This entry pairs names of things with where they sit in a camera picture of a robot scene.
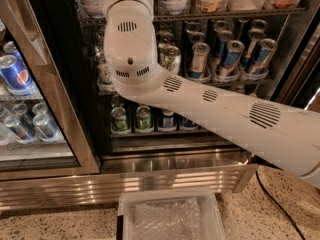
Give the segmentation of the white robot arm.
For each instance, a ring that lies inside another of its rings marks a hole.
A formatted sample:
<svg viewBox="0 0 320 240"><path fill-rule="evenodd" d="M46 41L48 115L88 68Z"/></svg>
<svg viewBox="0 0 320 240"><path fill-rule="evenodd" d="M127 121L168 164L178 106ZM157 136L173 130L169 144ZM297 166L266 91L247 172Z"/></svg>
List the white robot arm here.
<svg viewBox="0 0 320 240"><path fill-rule="evenodd" d="M190 81L158 64L154 0L103 0L104 54L122 97L173 111L320 187L320 114Z"/></svg>

